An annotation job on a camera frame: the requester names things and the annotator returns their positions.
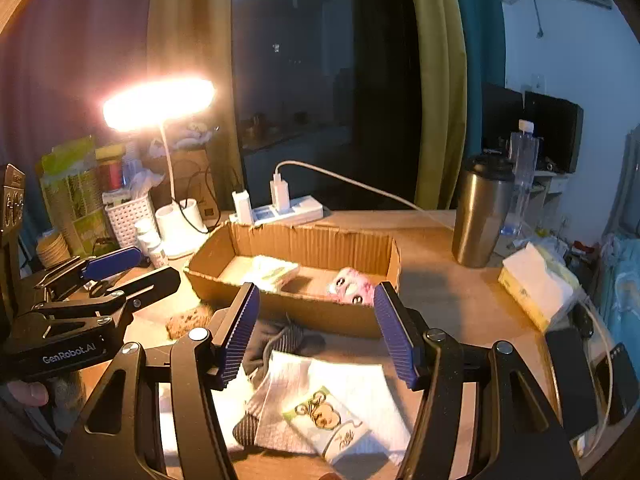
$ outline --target desk lamp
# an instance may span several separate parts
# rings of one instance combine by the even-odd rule
[[[176,202],[174,170],[164,122],[204,110],[214,94],[211,81],[193,77],[164,79],[129,88],[109,99],[102,107],[107,125],[120,132],[132,132],[154,125],[160,129],[169,169],[172,202],[158,209],[156,220],[164,252],[169,258],[193,253],[206,239],[206,230],[194,199]]]

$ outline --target white lamp base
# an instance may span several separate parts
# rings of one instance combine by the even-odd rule
[[[198,204],[190,198],[181,200],[184,215],[201,233],[197,232],[182,216],[177,204],[165,205],[156,211],[156,220],[162,237],[162,248],[170,260],[176,260],[197,251],[209,237],[202,223]]]

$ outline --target black tumbler lid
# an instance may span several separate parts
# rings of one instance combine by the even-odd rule
[[[472,156],[463,163],[463,169],[487,180],[501,180],[513,182],[513,163],[501,155],[483,153]]]

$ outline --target purple curtain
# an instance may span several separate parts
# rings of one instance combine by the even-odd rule
[[[146,77],[149,0],[29,0],[0,36],[0,162],[27,173],[24,237],[49,224],[34,165],[86,135],[113,139],[101,104]]]

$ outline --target stainless steel tumbler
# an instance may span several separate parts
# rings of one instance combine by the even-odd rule
[[[484,267],[504,224],[513,193],[513,166],[503,156],[464,161],[451,251],[465,267]]]

